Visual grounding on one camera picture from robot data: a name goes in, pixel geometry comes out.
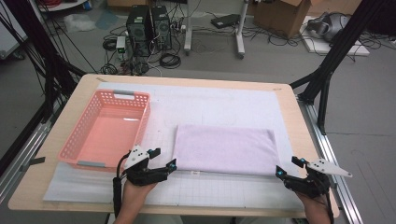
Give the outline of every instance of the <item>basket handle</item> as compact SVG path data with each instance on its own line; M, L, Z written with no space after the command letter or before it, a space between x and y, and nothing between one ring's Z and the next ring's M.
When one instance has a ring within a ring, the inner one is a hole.
M106 167L104 162L99 162L99 161L78 161L77 165L102 167L102 168Z
M113 91L117 95L134 95L134 91Z
M113 91L115 98L134 100L134 91Z

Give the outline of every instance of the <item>aluminum rail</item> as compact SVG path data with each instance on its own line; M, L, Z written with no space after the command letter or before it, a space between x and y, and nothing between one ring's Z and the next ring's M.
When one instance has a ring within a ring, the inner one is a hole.
M53 111L56 112L53 113L46 122L40 122L37 124L35 129L30 134L29 138L22 145L21 150L15 156L5 172L1 175L0 203L2 203L7 197L14 185L20 179L21 175L23 175L24 172L29 169L29 166L34 163L32 159L35 157L35 154L46 140L53 123L59 115L58 112L60 112L61 110L62 109L60 103L56 102L53 107Z
M332 162L333 164L338 165L337 159L332 151L332 146L330 145L329 138L326 135L323 135L320 131L319 126L317 125L318 113L313 105L302 106L305 109L306 115L309 117L309 123L313 129L314 135L317 138L317 143L321 152L321 156L323 159ZM341 201L341 204L346 213L346 218L350 224L362 224L361 214L359 213L358 207L356 206L352 195L347 186L347 182L345 181L343 176L340 175L332 175L332 182L336 186L336 193Z

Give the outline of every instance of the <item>lavender towel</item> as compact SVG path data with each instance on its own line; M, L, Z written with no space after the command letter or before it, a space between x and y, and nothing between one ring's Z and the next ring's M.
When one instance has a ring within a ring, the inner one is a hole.
M178 170L274 175L279 157L274 131L183 124L174 149Z

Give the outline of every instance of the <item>gray floor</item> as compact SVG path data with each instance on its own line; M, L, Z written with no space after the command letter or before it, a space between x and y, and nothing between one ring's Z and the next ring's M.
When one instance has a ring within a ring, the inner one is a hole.
M94 21L98 21L102 13L99 9L87 12ZM125 19L118 18L106 30L74 33L70 37L98 69L104 63L103 36L124 23ZM240 60L235 54L233 36L196 34L190 56L181 51L181 66L175 70L160 68L162 76L291 83L315 71L323 60L314 53L307 53L302 43L297 47L280 47L268 43L267 37L245 38L246 56ZM64 36L63 40L72 63L91 71ZM336 70L330 88L326 131L339 164L354 175L346 182L363 222L394 223L396 138L392 129L396 126L396 50L382 47L369 51L369 57L358 57L356 62L345 58ZM147 73L149 77L159 75L155 69ZM28 60L0 62L0 89L3 127L0 156L3 156L41 105L43 96ZM10 211L7 200L0 206L1 223L104 223L106 219L106 214ZM185 217L185 220L187 224L210 224L227 223L228 218ZM341 216L336 223L346 222Z

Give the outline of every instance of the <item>cardboard box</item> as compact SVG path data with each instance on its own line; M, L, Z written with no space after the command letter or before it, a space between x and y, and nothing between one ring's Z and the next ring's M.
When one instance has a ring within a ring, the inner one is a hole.
M325 11L341 12L346 15L352 15L360 3L361 0L327 0L309 8L308 15L319 17Z
M287 39L299 33L311 5L321 0L276 0L260 2L254 14L254 24Z
M131 7L133 5L151 6L151 0L107 0L109 7Z
M253 0L248 0L247 15L254 16L258 4L253 3Z

